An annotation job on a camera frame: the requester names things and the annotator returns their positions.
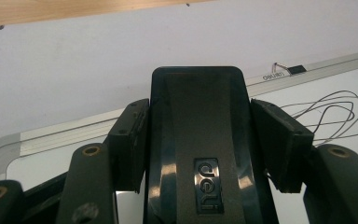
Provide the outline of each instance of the wooden surface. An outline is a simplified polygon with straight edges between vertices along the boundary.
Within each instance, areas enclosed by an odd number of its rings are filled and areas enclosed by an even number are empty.
[[[205,1],[207,0],[0,0],[0,25]]]

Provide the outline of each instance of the white surface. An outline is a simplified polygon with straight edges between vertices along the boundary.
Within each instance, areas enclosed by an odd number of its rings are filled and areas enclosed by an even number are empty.
[[[162,65],[235,65],[358,52],[358,1],[213,1],[7,25],[0,30],[0,137],[123,108]]]
[[[270,92],[255,98],[282,106],[292,103],[316,101],[329,93],[342,90],[354,91],[358,94],[358,70],[312,81],[292,88]],[[354,112],[358,115],[358,108],[356,108]],[[316,118],[310,117],[304,119],[303,122],[306,124],[317,123],[318,118],[318,116]],[[332,121],[332,118],[326,117],[325,121]],[[328,127],[327,129],[335,130],[336,127]],[[348,132],[348,134],[351,133],[358,133],[358,123],[353,126],[350,132]],[[103,141],[103,138],[95,139],[94,142],[101,141]],[[335,140],[331,143],[351,148],[358,153],[358,136]],[[48,152],[17,159],[10,164],[7,170],[7,178],[21,180],[24,188],[28,189],[37,183],[42,182],[44,178],[49,179],[65,172],[69,167],[72,152],[85,144],[86,143],[79,143],[75,146],[72,145],[65,148],[54,149]],[[281,194],[274,189],[272,184],[271,188],[281,223],[309,223],[302,201],[303,192],[301,194]],[[131,192],[122,193],[117,197],[117,200],[120,223],[142,223],[143,193],[140,195]]]

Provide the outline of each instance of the gray corner bracket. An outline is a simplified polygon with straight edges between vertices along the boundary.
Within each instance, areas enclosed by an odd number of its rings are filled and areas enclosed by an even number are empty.
[[[245,80],[250,97],[276,91],[312,80],[358,69],[358,53],[327,60],[320,63],[304,64],[306,73],[290,76],[287,71],[277,71],[261,77]],[[0,180],[7,177],[7,167],[17,158],[35,153],[69,146],[108,134],[123,109],[35,129],[0,138]]]

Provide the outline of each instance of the wooden floor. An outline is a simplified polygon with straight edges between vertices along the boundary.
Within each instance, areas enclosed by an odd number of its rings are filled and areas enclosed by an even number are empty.
[[[205,1],[208,0],[0,0],[0,25]]]

